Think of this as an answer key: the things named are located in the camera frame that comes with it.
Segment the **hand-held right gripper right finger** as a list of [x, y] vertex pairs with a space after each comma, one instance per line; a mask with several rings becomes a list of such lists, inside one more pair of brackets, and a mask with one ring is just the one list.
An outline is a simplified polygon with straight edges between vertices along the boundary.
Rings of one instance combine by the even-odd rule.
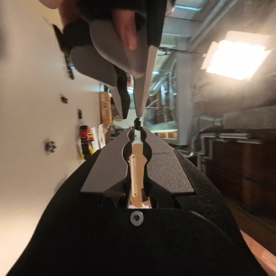
[[143, 189], [152, 208], [180, 208], [177, 197], [192, 196], [194, 189], [174, 149], [147, 128], [141, 127], [146, 158]]

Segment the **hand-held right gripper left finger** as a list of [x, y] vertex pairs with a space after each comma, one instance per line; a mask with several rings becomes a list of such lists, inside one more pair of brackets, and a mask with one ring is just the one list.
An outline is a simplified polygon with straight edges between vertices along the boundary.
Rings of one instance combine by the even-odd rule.
[[81, 193], [110, 198], [116, 208], [127, 208], [131, 197], [129, 157], [132, 154], [133, 127], [104, 146], [91, 168]]

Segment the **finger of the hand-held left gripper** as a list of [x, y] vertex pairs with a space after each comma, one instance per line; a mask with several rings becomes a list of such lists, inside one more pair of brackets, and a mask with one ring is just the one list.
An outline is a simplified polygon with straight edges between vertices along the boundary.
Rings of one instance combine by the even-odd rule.
[[131, 75], [134, 79], [133, 97], [136, 117], [141, 118], [151, 85], [158, 46], [151, 40], [151, 25], [147, 21], [137, 32], [136, 50], [128, 50], [122, 44], [110, 20], [94, 20], [89, 24], [90, 35], [99, 54]]
[[79, 73], [109, 88], [119, 115], [122, 119], [126, 119], [131, 103], [126, 72], [103, 58], [94, 46], [73, 47], [70, 59]]

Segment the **red yellow toy brick arm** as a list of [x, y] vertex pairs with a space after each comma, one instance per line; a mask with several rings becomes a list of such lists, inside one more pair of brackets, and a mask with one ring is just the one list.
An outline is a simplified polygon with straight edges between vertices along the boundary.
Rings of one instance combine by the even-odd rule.
[[79, 127], [82, 160], [87, 160], [90, 156], [94, 154], [94, 150], [92, 147], [92, 136], [92, 132], [87, 125], [82, 125]]

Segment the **person's left hand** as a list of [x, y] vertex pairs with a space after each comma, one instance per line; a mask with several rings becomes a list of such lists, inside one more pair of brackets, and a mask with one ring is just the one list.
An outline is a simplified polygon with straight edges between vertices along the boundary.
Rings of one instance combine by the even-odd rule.
[[[75, 0], [40, 0], [39, 2], [47, 8], [58, 9], [63, 26], [82, 19]], [[135, 50], [137, 47], [135, 12], [113, 9], [111, 18], [122, 44], [128, 50]]]

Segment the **black light stand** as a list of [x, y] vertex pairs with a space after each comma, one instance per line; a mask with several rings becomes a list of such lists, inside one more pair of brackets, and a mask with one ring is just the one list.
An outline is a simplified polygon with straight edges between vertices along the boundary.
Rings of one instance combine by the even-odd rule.
[[159, 47], [159, 51], [164, 52], [164, 55], [169, 55], [171, 53], [181, 53], [181, 54], [198, 54], [197, 52], [190, 51], [190, 50], [179, 50], [179, 49], [173, 49], [173, 48], [167, 48], [167, 47]]

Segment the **wooden book stand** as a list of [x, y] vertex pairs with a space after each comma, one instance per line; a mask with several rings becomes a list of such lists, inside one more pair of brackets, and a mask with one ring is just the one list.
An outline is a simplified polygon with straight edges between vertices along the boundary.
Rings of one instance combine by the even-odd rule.
[[145, 195], [143, 177], [144, 167], [147, 159], [143, 155], [143, 144], [135, 143], [132, 145], [132, 154], [129, 157], [131, 172], [131, 193], [129, 208], [150, 209], [149, 198]]

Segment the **open instruction booklet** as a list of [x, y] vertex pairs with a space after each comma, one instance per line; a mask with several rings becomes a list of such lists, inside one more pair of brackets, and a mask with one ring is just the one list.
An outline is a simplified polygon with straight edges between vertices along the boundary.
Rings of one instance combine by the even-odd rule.
[[97, 127], [93, 127], [89, 129], [88, 141], [93, 149], [93, 152], [102, 149], [105, 147], [105, 133], [106, 133], [105, 125], [100, 124]]

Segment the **open cardboard box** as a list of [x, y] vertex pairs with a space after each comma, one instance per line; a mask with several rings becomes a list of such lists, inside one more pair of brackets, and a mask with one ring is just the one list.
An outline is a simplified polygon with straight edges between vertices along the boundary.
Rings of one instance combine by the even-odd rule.
[[99, 103], [101, 123], [112, 124], [112, 109], [108, 92], [99, 92]]

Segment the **studio light panel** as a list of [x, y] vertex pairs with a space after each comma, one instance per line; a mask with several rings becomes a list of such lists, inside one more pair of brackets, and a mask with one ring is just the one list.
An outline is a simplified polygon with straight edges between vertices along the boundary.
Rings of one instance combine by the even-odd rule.
[[249, 81], [275, 51], [275, 36], [228, 31], [224, 40], [213, 41], [201, 70], [238, 81]]

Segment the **metal air duct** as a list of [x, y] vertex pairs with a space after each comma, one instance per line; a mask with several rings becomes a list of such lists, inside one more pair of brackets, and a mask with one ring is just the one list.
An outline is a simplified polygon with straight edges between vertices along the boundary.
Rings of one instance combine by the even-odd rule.
[[250, 133], [221, 132], [222, 127], [222, 118], [209, 116], [194, 117], [190, 126], [188, 151], [184, 153], [184, 156], [187, 158], [201, 156], [203, 159], [212, 160], [214, 142], [262, 143], [261, 139], [255, 139]]

